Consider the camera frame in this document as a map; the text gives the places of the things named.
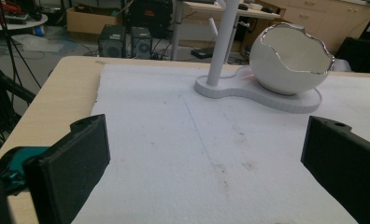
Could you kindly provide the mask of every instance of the cardboard box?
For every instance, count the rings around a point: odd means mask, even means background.
[[[71,36],[96,40],[106,24],[122,25],[118,8],[84,7],[66,11],[67,31]]]

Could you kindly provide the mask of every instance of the white pole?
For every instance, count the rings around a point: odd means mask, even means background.
[[[171,57],[170,61],[175,61],[177,59],[177,51],[178,51],[178,41],[179,41],[179,27],[182,23],[182,8],[183,3],[182,1],[176,2],[176,19],[174,20],[174,35],[173,35],[173,43],[171,46]]]
[[[208,71],[206,83],[210,86],[218,86],[239,3],[240,0],[226,1],[226,9],[223,11],[221,25],[218,31],[217,44],[214,48],[210,69]]]

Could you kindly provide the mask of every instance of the table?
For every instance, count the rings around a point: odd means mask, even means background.
[[[40,21],[27,21],[25,24],[8,24],[7,29],[8,30],[20,30],[20,29],[27,29],[36,27],[38,25],[44,24],[48,20],[48,16],[45,14],[42,14],[42,19]]]
[[[208,12],[208,13],[222,13],[222,8],[220,6],[216,5],[210,5],[210,4],[201,4],[201,3],[192,3],[192,2],[183,2],[183,1],[178,1],[176,2],[176,10],[175,10],[175,23],[174,23],[174,33],[173,33],[173,46],[171,49],[171,61],[175,61],[177,59],[177,51],[178,51],[178,41],[179,41],[179,36],[178,36],[178,29],[180,29],[181,21],[182,21],[182,9],[183,5],[186,5],[190,7],[192,11],[196,12]],[[235,31],[237,29],[237,23],[238,23],[238,18],[239,17],[252,17],[252,18],[258,18],[258,19],[266,19],[266,20],[273,20],[274,18],[279,18],[278,14],[275,13],[266,13],[254,9],[249,10],[238,10],[236,19],[235,19],[235,24],[234,28],[232,31],[232,36],[231,36],[231,41],[229,43],[227,52],[226,52],[226,60],[229,57],[230,51],[231,51],[231,46],[233,44],[234,38],[235,38]]]
[[[176,66],[208,69],[208,63],[161,62],[70,56],[60,60],[17,127],[0,150],[0,158],[18,146],[51,146],[69,132],[69,124],[91,115],[100,73],[106,63],[139,66]],[[223,66],[224,71],[235,71],[239,66]],[[370,74],[338,73],[335,77],[367,77]],[[9,197],[17,223],[37,223],[36,213],[28,192]]]

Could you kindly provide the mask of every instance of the drawer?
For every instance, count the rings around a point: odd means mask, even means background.
[[[326,12],[331,5],[328,0],[290,0],[288,6]]]
[[[305,26],[306,32],[313,34],[319,29],[323,17],[323,12],[299,7],[287,7],[283,19],[294,24]]]

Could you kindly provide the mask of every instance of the stain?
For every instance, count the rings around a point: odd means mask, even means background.
[[[255,167],[253,164],[251,164],[250,162],[243,162],[241,163],[248,171],[253,171],[255,170]]]

